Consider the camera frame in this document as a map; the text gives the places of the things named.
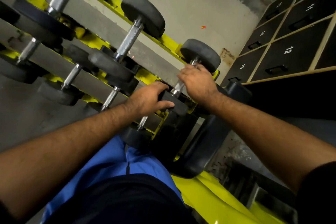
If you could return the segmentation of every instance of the number 14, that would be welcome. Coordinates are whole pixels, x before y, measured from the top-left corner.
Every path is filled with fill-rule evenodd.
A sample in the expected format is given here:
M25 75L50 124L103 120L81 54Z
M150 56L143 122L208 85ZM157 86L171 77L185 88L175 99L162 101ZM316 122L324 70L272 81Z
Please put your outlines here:
M294 48L294 47L293 47L293 46L291 46L290 48L288 48L288 49L285 51L285 53L284 53L284 54L286 54L286 53L291 53L293 48Z

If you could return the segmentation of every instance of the hand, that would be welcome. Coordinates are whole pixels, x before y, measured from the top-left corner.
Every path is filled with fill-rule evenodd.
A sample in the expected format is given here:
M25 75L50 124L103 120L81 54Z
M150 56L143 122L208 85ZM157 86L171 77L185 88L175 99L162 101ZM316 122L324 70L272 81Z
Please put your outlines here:
M173 102L158 101L160 93L168 88L168 85L162 82L153 82L133 93L125 104L139 117L149 116L158 110L174 107Z
M178 78L184 82L189 96L200 105L206 106L219 92L211 73L203 65L185 65Z

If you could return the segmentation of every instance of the forearm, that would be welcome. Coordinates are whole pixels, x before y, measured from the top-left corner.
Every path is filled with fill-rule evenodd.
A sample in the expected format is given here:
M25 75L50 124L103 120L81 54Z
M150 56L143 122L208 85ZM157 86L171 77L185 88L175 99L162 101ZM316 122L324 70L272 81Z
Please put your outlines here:
M136 119L119 105L0 154L0 200L24 218L57 190L121 128Z
M280 119L216 94L208 105L293 191L316 167L336 161L336 148Z

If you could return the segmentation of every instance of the person's left arm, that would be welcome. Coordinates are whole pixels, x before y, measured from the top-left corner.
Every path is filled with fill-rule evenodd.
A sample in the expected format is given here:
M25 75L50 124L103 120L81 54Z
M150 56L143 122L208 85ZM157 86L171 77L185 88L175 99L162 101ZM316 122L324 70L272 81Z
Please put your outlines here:
M0 154L0 201L16 220L43 207L122 128L158 110L168 86L154 82L125 103Z

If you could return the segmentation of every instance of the person's left hand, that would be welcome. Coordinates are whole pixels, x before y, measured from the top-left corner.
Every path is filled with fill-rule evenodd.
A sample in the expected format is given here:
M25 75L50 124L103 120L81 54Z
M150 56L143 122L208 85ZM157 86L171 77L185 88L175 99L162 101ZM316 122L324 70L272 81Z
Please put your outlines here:
M173 102L158 101L160 93L168 88L168 85L162 82L153 82L133 93L125 105L131 111L136 112L139 117L149 116L158 110L174 107Z

